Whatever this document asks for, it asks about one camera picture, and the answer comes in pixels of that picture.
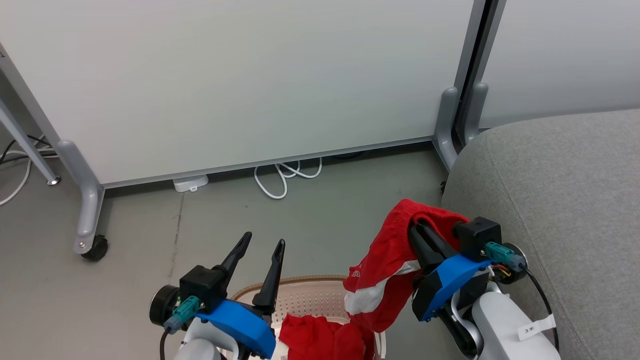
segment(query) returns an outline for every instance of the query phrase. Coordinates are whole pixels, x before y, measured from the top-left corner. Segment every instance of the white partition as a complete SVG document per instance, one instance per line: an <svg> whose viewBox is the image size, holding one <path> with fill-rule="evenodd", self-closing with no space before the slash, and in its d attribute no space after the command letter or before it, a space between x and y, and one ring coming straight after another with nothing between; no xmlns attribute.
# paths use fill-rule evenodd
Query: white partition
<svg viewBox="0 0 640 360"><path fill-rule="evenodd" d="M471 9L3 0L0 44L60 138L114 185L426 139Z"/></svg>
<svg viewBox="0 0 640 360"><path fill-rule="evenodd" d="M507 0L480 127L640 107L640 1Z"/></svg>

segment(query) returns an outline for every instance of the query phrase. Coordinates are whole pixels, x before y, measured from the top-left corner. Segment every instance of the gray chair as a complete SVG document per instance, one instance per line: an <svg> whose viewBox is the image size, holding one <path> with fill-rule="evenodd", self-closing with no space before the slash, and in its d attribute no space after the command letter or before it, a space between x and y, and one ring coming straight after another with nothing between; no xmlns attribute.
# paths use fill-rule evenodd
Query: gray chair
<svg viewBox="0 0 640 360"><path fill-rule="evenodd" d="M486 131L458 156L442 207L498 222L525 252L564 360L640 356L640 110ZM506 291L546 317L530 280Z"/></svg>

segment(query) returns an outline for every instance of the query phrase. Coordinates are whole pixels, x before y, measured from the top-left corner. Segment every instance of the white cable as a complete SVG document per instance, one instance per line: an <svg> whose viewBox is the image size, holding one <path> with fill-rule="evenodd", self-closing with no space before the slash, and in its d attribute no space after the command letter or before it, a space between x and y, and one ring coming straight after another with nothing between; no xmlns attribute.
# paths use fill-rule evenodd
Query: white cable
<svg viewBox="0 0 640 360"><path fill-rule="evenodd" d="M24 174L24 179L22 179L22 182L20 183L20 185L18 185L18 188L15 189L13 194L9 195L9 197L6 198L5 200L0 201L0 206L2 206L4 204L6 204L7 202L9 202L11 199L13 199L20 192L20 190L22 190L22 187L27 182L27 179L29 179L29 173L31 173L31 159L29 159L29 162L27 163L27 172Z"/></svg>
<svg viewBox="0 0 640 360"><path fill-rule="evenodd" d="M282 195L273 195L272 193L268 192L267 189L264 188L264 186L262 185L262 183L258 179L258 168L259 167L255 167L253 169L253 178L255 179L255 182L258 184L260 189L262 189L262 191L268 197L270 197L272 199L275 199L275 200L280 200L280 199L283 199L285 196L287 196L287 179L291 179L292 177L295 177L296 175L304 177L305 179L313 179L314 177L317 177L318 175L320 175L320 171L322 171L322 158L319 158L319 160L320 160L320 164L318 164L318 171L314 175L307 175L307 174L301 173L300 172L300 161L299 160L298 160L297 169L293 169L293 168L291 168L289 165L287 165L285 163L277 163L277 164L275 164L276 170L278 170L278 175L280 176L280 179L282 180L282 186L284 187L284 192L282 192ZM282 170L280 169L281 165L283 167L285 167L287 170L291 171L291 174L283 174Z"/></svg>
<svg viewBox="0 0 640 360"><path fill-rule="evenodd" d="M40 140L44 139L44 134L42 134L42 136L40 136L39 138ZM38 151L51 151L53 150L50 146L45 146L42 148L37 149ZM11 150L11 151L7 151L7 154L20 154L20 155L26 155L26 152L23 151L18 151L18 150ZM58 156L45 156L46 158L57 158ZM27 172L24 174L24 179L22 179L22 182L20 183L20 185L18 185L18 188L15 189L15 191L9 195L8 198L6 198L5 200L0 201L0 206L6 204L7 202L11 201L11 199L13 199L16 195L18 195L18 193L20 192L20 190L22 190L22 187L24 186L24 184L27 183L27 179L29 179L29 174L31 173L31 159L29 159L29 161L27 162Z"/></svg>

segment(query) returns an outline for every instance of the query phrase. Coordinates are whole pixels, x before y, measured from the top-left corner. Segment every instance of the black wire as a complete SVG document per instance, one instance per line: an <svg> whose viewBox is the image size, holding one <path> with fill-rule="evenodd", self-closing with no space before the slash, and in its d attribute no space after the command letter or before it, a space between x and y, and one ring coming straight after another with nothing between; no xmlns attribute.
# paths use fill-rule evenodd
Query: black wire
<svg viewBox="0 0 640 360"><path fill-rule="evenodd" d="M27 135L27 137L28 137L28 138L30 138L30 139L36 140L36 141L37 141L37 142L39 142L39 143L43 143L43 144L45 144L46 146L51 146L51 144L49 144L48 142L46 142L46 141L44 141L44 140L41 140L41 139L38 139L38 138L37 138L37 137L35 137L35 136Z"/></svg>
<svg viewBox="0 0 640 360"><path fill-rule="evenodd" d="M40 140L35 136L31 136L31 135L27 135L29 138L36 140L37 142L43 143L46 146L51 146L51 144L49 144L48 142L44 141L44 140ZM15 144L15 140L12 140L9 143L9 146L6 147L6 149L4 150L4 152L2 153L2 156L0 156L0 164L3 162L4 158L6 157L6 153L9 152L9 149L11 149L11 146L13 146Z"/></svg>
<svg viewBox="0 0 640 360"><path fill-rule="evenodd" d="M549 305L549 300L547 300L547 296L545 295L544 290L542 290L542 286L540 286L540 283L538 282L538 280L536 280L536 277L533 276L531 271L526 266L524 266L523 264L520 264L520 268L527 272L527 275L529 276L529 278L533 282L533 285L535 285L536 289L538 289L538 292L540 293L540 297L542 297L542 301L545 303L545 307L547 308L547 314L549 314L549 315L553 314L553 312L551 311L551 305ZM554 332L554 343L555 343L555 346L556 346L556 351L558 351L558 354L559 354L560 353L560 341L558 340L558 330L557 330L556 327L553 328L553 332Z"/></svg>
<svg viewBox="0 0 640 360"><path fill-rule="evenodd" d="M160 360L164 360L164 341L166 340L166 336L169 335L169 331L171 331L171 327L167 327L160 337Z"/></svg>
<svg viewBox="0 0 640 360"><path fill-rule="evenodd" d="M11 146L13 146L14 144L15 144L15 140L11 141L9 143L9 146L6 147L6 149L2 153L2 156L0 156L0 163L2 163L2 161L4 160L4 157L6 156L6 153L9 152L9 149L11 149Z"/></svg>

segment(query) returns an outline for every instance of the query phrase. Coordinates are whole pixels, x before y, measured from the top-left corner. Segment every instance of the teal connector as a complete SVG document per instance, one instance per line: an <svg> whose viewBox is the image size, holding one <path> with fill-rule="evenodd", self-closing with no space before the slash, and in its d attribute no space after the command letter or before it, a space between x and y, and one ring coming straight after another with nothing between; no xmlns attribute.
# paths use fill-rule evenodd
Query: teal connector
<svg viewBox="0 0 640 360"><path fill-rule="evenodd" d="M522 267L520 267L520 265L526 266L526 263L522 256L516 255L513 250L492 241L488 242L484 246L484 253L486 257L488 257L492 261L500 264L505 264L510 269L516 272L522 271Z"/></svg>
<svg viewBox="0 0 640 360"><path fill-rule="evenodd" d="M164 322L163 327L169 334L175 334L189 319L193 318L200 310L200 300L195 296L188 297L180 303L171 317Z"/></svg>

